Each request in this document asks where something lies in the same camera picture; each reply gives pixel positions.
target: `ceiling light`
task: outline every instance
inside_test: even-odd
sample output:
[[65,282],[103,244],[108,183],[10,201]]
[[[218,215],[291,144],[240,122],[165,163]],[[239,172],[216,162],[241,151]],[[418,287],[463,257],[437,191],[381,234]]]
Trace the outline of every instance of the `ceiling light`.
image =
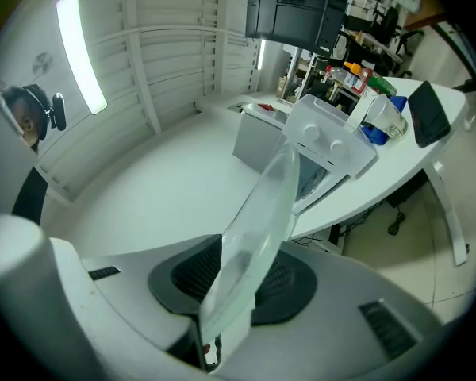
[[81,18],[79,17],[79,0],[60,0],[56,3],[56,11],[63,46],[72,73],[90,112],[97,114],[104,110],[108,103],[98,85],[86,50]]
[[257,61],[257,68],[261,70],[263,67],[264,47],[267,44],[266,40],[261,40],[261,46],[259,47],[259,59]]

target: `paper cup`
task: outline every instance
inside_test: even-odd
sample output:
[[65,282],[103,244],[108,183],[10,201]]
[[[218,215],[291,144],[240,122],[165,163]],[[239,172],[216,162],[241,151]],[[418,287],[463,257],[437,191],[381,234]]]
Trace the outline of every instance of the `paper cup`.
[[401,140],[405,137],[409,124],[400,114],[397,107],[381,94],[376,98],[365,117],[367,123],[371,123],[394,140]]

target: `bottle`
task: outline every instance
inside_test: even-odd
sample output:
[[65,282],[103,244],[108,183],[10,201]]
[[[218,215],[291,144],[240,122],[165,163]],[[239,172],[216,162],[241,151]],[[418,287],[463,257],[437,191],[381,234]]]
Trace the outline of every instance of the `bottle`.
[[344,66],[348,67],[351,73],[357,75],[364,85],[375,90],[378,94],[384,93],[389,97],[397,94],[397,89],[395,89],[394,85],[368,67],[360,67],[357,63],[351,62],[344,62]]
[[366,87],[365,83],[359,80],[358,77],[354,76],[345,69],[342,69],[341,67],[333,67],[332,65],[328,65],[326,67],[326,74],[329,75],[331,79],[338,80],[347,89],[352,90],[359,95],[363,93],[364,88]]

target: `round knob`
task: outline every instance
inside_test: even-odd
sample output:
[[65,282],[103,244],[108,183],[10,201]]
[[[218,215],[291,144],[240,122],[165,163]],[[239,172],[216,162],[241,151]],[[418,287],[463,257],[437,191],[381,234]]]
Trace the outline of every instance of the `round knob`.
[[346,155],[346,146],[340,140],[335,140],[330,144],[330,154],[336,158],[342,158]]
[[314,124],[307,125],[303,131],[303,135],[308,141],[315,141],[319,138],[319,127]]

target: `red object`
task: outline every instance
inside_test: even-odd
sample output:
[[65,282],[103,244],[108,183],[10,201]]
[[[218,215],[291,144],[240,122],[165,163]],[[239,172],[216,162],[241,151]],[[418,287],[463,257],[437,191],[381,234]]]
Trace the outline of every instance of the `red object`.
[[263,107],[265,110],[268,110],[268,111],[275,111],[275,109],[271,107],[271,105],[265,105],[260,103],[259,106]]

